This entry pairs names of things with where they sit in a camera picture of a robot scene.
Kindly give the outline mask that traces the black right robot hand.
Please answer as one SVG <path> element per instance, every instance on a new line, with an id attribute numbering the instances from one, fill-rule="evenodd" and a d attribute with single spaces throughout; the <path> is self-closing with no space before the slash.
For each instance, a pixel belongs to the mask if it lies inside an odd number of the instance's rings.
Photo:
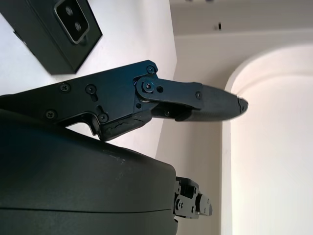
<path id="1" fill-rule="evenodd" d="M 174 235 L 211 216 L 199 185 L 164 162 L 109 144 L 152 118 L 224 121 L 248 102 L 163 80 L 146 60 L 0 98 L 3 235 Z"/>

